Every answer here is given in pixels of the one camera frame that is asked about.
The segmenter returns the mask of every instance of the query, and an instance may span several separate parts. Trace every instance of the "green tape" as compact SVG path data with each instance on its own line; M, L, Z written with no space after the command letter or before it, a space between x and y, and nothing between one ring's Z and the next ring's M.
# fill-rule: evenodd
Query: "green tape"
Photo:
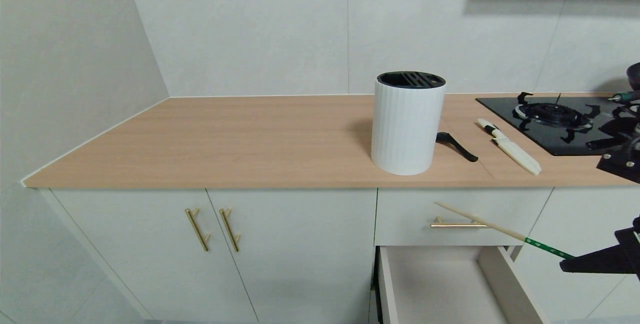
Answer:
M571 260L571 259L575 258L575 256L573 256L573 255L569 255L569 254L565 253L564 251L560 251L560 250L558 250L556 248L552 248L549 245L542 244L541 242L539 242L537 240L534 240L534 239L531 239L530 237L526 237L524 239L524 242L526 244L531 244L536 248L542 249L543 251L546 251L546 252L549 252L549 253L554 254L556 256L559 256L560 258L563 258L565 260Z

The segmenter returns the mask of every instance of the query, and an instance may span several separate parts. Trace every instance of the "white cabinet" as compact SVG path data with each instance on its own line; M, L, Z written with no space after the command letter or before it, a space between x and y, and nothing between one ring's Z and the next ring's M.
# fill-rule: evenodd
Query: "white cabinet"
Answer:
M367 322L376 189L208 192L260 322Z
M528 233L551 193L550 187L386 189L377 198L376 245L517 245L518 240L492 229L431 228L437 217L446 224L469 223L434 204L441 201L489 222Z
M138 301L162 320L256 322L204 189L54 190ZM196 228L185 212L199 209Z
M639 197L638 186L556 187L529 236L573 256L617 245L614 232L631 226ZM565 273L560 261L528 245L516 259L551 320L586 318L624 277Z
M611 294L589 315L589 318L630 315L640 315L640 280L636 275L631 274L624 276L620 285L613 289Z

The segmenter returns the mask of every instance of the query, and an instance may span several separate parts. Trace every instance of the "knife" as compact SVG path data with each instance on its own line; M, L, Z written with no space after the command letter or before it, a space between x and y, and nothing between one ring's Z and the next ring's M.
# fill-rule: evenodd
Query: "knife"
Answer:
M485 119L478 119L478 124L486 131L488 134L492 135L493 140L498 147L502 149L503 152L506 153L510 158L514 160L514 162L518 163L519 166L524 168L525 171L537 176L542 171L540 164L528 155L526 151L524 151L521 147L518 146L515 142L512 142L507 135L498 129L497 126L491 124L489 121Z

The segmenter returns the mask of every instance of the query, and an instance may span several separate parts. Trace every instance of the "kitchen counter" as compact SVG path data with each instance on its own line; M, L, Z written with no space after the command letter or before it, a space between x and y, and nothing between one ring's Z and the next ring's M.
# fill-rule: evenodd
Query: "kitchen counter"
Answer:
M448 94L441 131L478 156L437 144L428 171L397 176L370 158L372 95L169 98L24 180L46 188L567 187L633 185L599 156L554 157L475 101ZM511 160L474 122L497 125L542 166Z

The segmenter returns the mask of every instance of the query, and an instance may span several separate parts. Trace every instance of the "drawer handle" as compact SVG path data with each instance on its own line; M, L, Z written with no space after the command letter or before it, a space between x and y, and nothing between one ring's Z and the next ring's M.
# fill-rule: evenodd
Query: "drawer handle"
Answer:
M190 208L186 208L184 212L187 213L187 218L189 219L189 223L191 223L191 226L193 227L193 231L196 233L196 236L198 237L198 240L202 245L202 249L204 249L205 252L208 252L209 248L207 247L207 242L211 237L211 233L206 233L206 235L202 237L200 229L198 229L198 224L196 224L196 221L194 219L194 217L198 215L198 213L200 212L200 208L195 208L193 211Z
M430 225L432 228L469 228L469 229L486 229L489 226L480 224L475 220L471 220L470 223L443 223L442 218L436 216L436 220Z
M231 245L233 245L233 250L239 252L238 242L240 242L240 234L234 235L233 231L231 231L231 226L229 226L228 216L231 215L231 208L224 210L221 208L218 210L220 212L220 216L222 217L222 221L224 222L224 226L226 227L226 233L229 234L229 238L231 238Z

